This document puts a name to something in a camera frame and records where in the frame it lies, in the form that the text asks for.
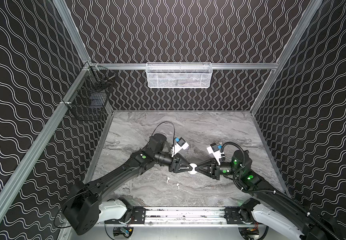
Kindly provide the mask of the white earbud charging case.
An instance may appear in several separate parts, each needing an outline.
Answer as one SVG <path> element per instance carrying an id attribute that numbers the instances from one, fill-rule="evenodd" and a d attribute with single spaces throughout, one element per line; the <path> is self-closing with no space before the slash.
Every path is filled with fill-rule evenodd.
<path id="1" fill-rule="evenodd" d="M 190 166 L 191 166 L 192 169 L 191 169 L 190 171 L 188 171 L 188 173 L 191 174 L 191 175 L 195 175 L 195 174 L 197 173 L 196 167 L 197 167 L 198 165 L 195 164 L 195 163 L 191 163 Z"/>

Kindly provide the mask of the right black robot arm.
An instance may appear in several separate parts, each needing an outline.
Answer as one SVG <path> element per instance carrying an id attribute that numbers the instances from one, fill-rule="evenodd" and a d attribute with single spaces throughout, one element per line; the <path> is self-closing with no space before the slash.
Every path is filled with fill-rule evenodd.
<path id="1" fill-rule="evenodd" d="M 318 215 L 295 202 L 254 172 L 252 162 L 249 151 L 236 150 L 229 162 L 210 159 L 195 170 L 216 180 L 229 177 L 239 190 L 252 196 L 238 213 L 246 224 L 263 224 L 290 240 L 342 239 L 333 217 Z"/>

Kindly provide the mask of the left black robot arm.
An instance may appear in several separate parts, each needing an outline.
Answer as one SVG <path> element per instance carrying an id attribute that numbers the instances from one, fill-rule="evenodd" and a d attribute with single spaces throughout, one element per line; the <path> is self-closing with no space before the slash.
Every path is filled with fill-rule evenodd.
<path id="1" fill-rule="evenodd" d="M 61 212 L 71 228 L 79 236 L 90 231 L 97 223 L 110 220 L 128 224 L 133 206 L 125 199 L 107 201 L 106 198 L 129 180 L 141 176 L 154 165 L 167 166 L 169 172 L 183 173 L 193 170 L 190 163 L 180 155 L 189 144 L 183 138 L 175 138 L 168 152 L 164 146 L 167 138 L 155 134 L 142 149 L 133 152 L 129 159 L 95 181 L 76 182 L 70 190 Z"/>

